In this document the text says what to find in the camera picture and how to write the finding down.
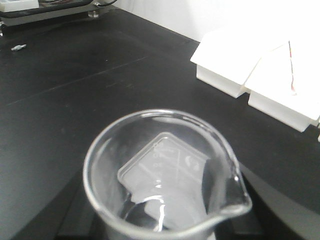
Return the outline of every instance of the white wall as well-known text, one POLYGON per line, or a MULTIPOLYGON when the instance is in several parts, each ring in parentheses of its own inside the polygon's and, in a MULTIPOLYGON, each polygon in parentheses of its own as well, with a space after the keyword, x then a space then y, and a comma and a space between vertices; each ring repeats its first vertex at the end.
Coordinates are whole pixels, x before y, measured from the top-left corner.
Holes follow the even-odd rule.
POLYGON ((289 28, 319 25, 319 4, 317 0, 118 0, 114 5, 200 41, 206 32, 229 24, 262 20, 289 28))

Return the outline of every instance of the small white object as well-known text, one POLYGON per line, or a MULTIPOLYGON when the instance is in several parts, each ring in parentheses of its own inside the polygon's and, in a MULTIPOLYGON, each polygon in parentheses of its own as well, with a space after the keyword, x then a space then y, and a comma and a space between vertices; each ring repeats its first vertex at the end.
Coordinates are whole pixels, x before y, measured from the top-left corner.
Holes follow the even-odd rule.
MULTIPOLYGON (((303 91, 300 84, 303 84, 304 78, 301 81, 301 76, 295 74, 300 72, 299 65, 294 63, 295 92, 291 88, 293 75, 288 42, 261 58, 245 86, 251 89, 248 101, 250 106, 303 132, 310 124, 315 126, 318 124, 320 99, 311 91, 303 91)), ((318 82, 317 77, 317 74, 314 74, 312 80, 318 82)), ((315 90, 319 89, 315 84, 308 87, 312 86, 315 90)))
POLYGON ((202 178, 203 153, 169 132, 162 132, 122 166, 119 182, 131 201, 146 202, 144 211, 170 229, 199 223, 206 217, 202 178))
POLYGON ((234 98, 247 92, 245 83, 261 56, 283 44, 282 37, 259 29, 228 26, 207 33, 190 59, 196 77, 234 98))
POLYGON ((39 8, 38 0, 0 0, 1 12, 13 12, 39 8))
POLYGON ((17 45, 17 46, 14 46, 13 48, 11 48, 12 51, 19 51, 21 49, 24 49, 26 48, 27 45, 26 44, 23 44, 23 45, 17 45))

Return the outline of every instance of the black countertop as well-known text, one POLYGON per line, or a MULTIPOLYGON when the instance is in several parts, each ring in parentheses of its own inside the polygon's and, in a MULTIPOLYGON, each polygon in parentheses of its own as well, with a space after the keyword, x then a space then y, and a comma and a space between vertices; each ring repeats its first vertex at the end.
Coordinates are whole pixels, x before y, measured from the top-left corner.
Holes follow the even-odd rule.
POLYGON ((0 37, 0 239, 12 239, 68 186, 103 128, 153 108, 211 123, 249 181, 296 204, 293 217, 301 208, 301 221, 311 214, 319 225, 319 130, 300 133, 248 106, 247 94, 234 99, 197 80, 190 57, 198 44, 119 9, 7 28, 0 37))

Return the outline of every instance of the glass beaker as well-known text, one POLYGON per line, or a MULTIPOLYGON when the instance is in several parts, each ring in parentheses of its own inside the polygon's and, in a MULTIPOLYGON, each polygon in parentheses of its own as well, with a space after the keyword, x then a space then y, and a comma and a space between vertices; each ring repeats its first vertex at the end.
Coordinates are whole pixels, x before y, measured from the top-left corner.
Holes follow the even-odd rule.
POLYGON ((206 240, 252 207, 224 137, 189 113, 144 110, 94 140, 84 188, 110 240, 206 240))

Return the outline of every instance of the black cable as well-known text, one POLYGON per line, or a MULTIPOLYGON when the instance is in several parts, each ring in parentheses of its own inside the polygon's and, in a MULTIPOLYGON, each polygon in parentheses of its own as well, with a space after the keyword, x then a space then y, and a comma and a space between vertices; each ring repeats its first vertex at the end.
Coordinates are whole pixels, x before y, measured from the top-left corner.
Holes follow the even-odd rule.
POLYGON ((118 0, 113 0, 113 1, 111 1, 111 2, 106 2, 106 3, 104 3, 104 4, 101 4, 101 3, 99 3, 99 2, 96 2, 94 5, 96 5, 97 7, 105 7, 105 6, 109 6, 109 5, 111 5, 111 4, 114 4, 116 1, 118 1, 118 0))

